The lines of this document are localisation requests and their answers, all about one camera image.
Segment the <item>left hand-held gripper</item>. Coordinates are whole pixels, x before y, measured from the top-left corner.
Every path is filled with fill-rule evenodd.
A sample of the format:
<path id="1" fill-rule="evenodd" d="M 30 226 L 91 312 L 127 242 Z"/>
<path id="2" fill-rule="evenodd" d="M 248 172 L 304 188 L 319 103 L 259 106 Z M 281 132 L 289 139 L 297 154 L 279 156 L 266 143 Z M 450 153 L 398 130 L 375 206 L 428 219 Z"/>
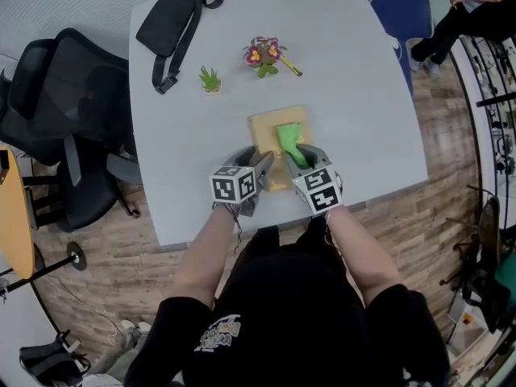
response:
<path id="1" fill-rule="evenodd" d="M 236 216 L 252 217 L 260 193 L 267 189 L 267 175 L 273 161 L 273 152 L 262 154 L 255 146 L 233 153 L 210 175 L 214 204 L 224 205 Z"/>

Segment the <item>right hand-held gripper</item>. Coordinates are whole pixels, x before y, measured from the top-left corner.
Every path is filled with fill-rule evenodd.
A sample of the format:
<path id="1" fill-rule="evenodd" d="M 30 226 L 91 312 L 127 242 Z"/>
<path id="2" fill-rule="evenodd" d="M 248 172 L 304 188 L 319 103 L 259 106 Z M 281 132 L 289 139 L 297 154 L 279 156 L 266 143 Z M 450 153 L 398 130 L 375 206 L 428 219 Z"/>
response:
<path id="1" fill-rule="evenodd" d="M 326 214 L 342 204 L 342 179 L 327 154 L 311 145 L 299 144 L 296 149 L 304 156 L 307 165 L 298 165 L 287 153 L 288 165 L 295 192 L 310 208 L 313 215 Z"/>

